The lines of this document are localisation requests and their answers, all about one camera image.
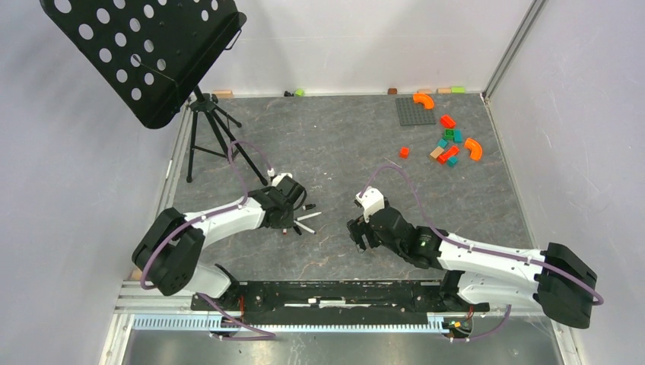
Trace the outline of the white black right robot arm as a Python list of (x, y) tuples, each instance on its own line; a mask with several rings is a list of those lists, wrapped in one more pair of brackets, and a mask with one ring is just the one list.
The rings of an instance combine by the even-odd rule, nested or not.
[(444, 270), (439, 298), (449, 310), (504, 304), (539, 308), (549, 319), (576, 329), (590, 326), (590, 291), (597, 275), (563, 244), (549, 243), (539, 250), (480, 243), (414, 226), (390, 206), (349, 220), (347, 228), (362, 250), (383, 246), (417, 268)]

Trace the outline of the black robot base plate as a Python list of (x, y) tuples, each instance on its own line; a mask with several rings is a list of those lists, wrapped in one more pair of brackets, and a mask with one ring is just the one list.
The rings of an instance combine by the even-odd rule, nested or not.
[(215, 303), (249, 325), (420, 325), (429, 313), (490, 309), (438, 280), (246, 281)]

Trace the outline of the white pen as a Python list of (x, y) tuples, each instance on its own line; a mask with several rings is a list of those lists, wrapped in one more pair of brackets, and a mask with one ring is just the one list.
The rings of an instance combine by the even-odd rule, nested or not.
[(308, 233), (310, 233), (310, 234), (312, 234), (312, 235), (316, 235), (316, 234), (317, 234), (317, 232), (316, 232), (314, 229), (312, 229), (312, 228), (310, 228), (310, 227), (306, 226), (305, 224), (302, 224), (302, 223), (301, 223), (301, 222), (299, 222), (299, 221), (294, 221), (294, 224), (295, 224), (295, 226), (296, 226), (296, 227), (299, 227), (301, 230), (306, 231), (306, 232), (308, 232)]
[(295, 218), (295, 221), (305, 221), (305, 220), (307, 220), (307, 219), (310, 219), (310, 218), (313, 218), (313, 217), (317, 217), (317, 216), (319, 216), (319, 215), (321, 215), (321, 214), (322, 214), (322, 212), (321, 212), (321, 211), (314, 212), (314, 213), (311, 213), (311, 214), (306, 214), (306, 215), (304, 215), (304, 216), (296, 217), (296, 218)]

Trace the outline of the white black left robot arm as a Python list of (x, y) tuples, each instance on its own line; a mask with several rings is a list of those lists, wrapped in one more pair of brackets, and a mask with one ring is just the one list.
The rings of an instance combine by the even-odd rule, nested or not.
[(132, 262), (147, 289), (167, 297), (190, 290), (209, 296), (219, 309), (231, 309), (239, 300), (234, 278), (220, 265), (200, 263), (203, 249), (244, 231), (293, 227), (294, 212), (306, 197), (306, 189), (282, 173), (226, 205), (191, 213), (166, 208), (134, 249)]

